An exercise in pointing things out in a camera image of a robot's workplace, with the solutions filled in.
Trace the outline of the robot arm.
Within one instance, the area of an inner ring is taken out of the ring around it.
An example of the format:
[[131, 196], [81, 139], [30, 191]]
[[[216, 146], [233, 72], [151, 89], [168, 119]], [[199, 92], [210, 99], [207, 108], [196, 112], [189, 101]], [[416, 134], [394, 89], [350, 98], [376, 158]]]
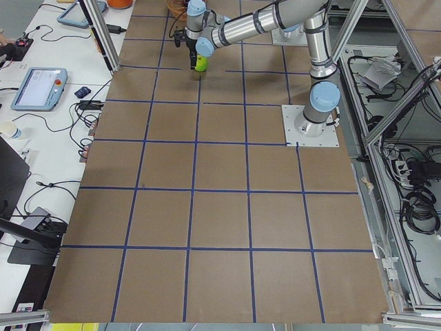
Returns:
[[286, 32], [302, 24], [311, 61], [312, 85], [309, 103], [300, 120], [315, 126], [325, 125], [340, 100], [340, 90], [333, 81], [337, 67], [329, 38], [327, 6], [327, 1], [274, 1], [228, 19], [208, 9], [204, 1], [189, 1], [184, 33], [190, 68], [196, 68], [197, 56], [208, 58], [215, 50], [233, 43], [276, 29]]

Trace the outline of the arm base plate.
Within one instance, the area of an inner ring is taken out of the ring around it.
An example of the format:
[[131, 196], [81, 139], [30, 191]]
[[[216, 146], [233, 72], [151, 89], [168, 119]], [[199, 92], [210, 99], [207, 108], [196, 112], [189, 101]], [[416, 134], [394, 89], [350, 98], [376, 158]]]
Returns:
[[291, 32], [275, 29], [271, 32], [272, 43], [278, 46], [307, 46], [306, 34], [302, 28]]
[[339, 148], [337, 125], [330, 114], [321, 124], [309, 123], [303, 116], [304, 105], [282, 105], [285, 144], [288, 147]]

